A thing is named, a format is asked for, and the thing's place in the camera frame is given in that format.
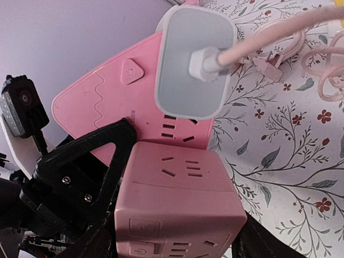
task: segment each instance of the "red flower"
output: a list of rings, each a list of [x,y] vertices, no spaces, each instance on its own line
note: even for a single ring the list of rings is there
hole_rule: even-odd
[[[332,115],[331,112],[327,112],[326,109],[324,109],[322,113],[318,115],[318,120],[321,120],[323,124],[326,122],[330,122],[331,115]]]
[[[326,138],[325,140],[322,141],[322,145],[326,146],[329,143],[329,138]]]
[[[329,207],[331,206],[331,202],[324,197],[321,202],[316,202],[316,207],[320,210],[320,212],[329,211]]]
[[[292,118],[292,123],[294,125],[300,125],[301,120],[302,120],[302,116],[296,115]]]
[[[238,93],[241,93],[241,91],[243,90],[243,86],[239,85],[236,89],[235,89]]]
[[[264,112],[261,112],[260,109],[257,110],[256,114],[254,114],[254,116],[259,119],[261,119],[263,115],[264,115]]]
[[[291,84],[287,85],[286,83],[283,85],[283,91],[290,91]]]

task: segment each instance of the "yellow object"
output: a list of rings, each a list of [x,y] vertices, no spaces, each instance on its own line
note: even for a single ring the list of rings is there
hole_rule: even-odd
[[[335,5],[344,6],[344,0],[334,0]]]

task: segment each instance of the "gray surface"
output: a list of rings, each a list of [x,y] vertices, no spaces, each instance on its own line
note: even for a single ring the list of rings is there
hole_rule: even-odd
[[[218,14],[200,9],[179,9],[166,29],[164,54],[157,92],[160,106],[170,114],[207,117],[219,109],[225,89],[226,73],[212,83],[189,74],[191,53],[205,47],[232,46],[233,27]]]
[[[146,38],[171,5],[163,0],[2,0],[0,82],[6,74],[33,80],[50,118],[54,145],[66,133],[51,115],[64,88],[115,54]],[[0,131],[0,152],[10,154]]]

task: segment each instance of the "pink cable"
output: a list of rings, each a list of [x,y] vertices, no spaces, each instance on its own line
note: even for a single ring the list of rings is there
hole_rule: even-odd
[[[343,98],[342,90],[344,89],[344,83],[337,83],[333,79],[333,77],[344,75],[344,64],[338,64],[335,66],[331,65],[331,56],[332,54],[341,54],[344,55],[344,48],[343,47],[335,47],[335,44],[338,42],[339,39],[344,37],[344,31],[339,32],[331,41],[331,44],[328,48],[318,48],[313,51],[308,52],[301,60],[301,65],[303,69],[308,72],[309,74],[319,76],[319,83],[318,83],[318,94],[319,97],[328,102],[335,102],[339,101]],[[316,54],[326,54],[326,70],[317,71],[307,67],[306,62],[307,60]],[[333,87],[339,89],[340,92],[337,92],[333,95],[326,95],[324,94],[324,83],[326,80],[329,80]]]
[[[344,6],[328,6],[306,11],[266,28],[251,38],[238,43],[235,47],[223,51],[218,56],[218,62],[221,66],[231,65],[239,61],[243,56],[247,56],[269,44],[293,35],[295,32],[317,23],[339,19],[344,19]]]

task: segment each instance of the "triangular button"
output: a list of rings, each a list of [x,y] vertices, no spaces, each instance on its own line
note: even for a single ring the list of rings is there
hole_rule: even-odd
[[[128,58],[122,64],[121,81],[125,85],[129,85],[133,82],[144,77],[145,71],[134,60]]]

